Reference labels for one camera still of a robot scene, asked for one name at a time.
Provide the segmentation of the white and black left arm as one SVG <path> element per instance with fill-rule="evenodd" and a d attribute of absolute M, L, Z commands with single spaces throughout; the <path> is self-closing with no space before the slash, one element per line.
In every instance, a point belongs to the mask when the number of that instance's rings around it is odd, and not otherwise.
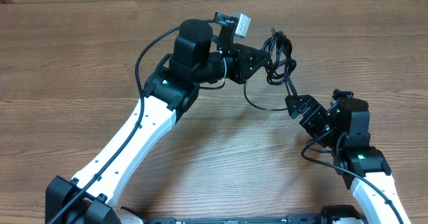
<path fill-rule="evenodd" d="M 174 50 L 146 82 L 137 84 L 137 105 L 101 152 L 70 180 L 56 177 L 45 192 L 46 223 L 142 223 L 136 212 L 118 207 L 120 196 L 154 144 L 192 106 L 200 89 L 230 79 L 244 84 L 266 65 L 267 52 L 240 45 L 250 18 L 217 13 L 209 20 L 188 19 L 175 28 Z"/>

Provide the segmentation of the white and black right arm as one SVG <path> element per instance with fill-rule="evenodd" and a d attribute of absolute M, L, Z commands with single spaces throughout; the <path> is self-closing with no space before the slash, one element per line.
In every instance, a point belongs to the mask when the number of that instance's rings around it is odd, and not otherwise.
<path fill-rule="evenodd" d="M 305 223 L 409 223 L 384 154 L 370 145 L 368 102 L 336 89 L 325 109 L 310 95 L 285 99 L 288 113 L 311 136 L 301 155 L 340 175 L 360 205 L 331 205 Z"/>

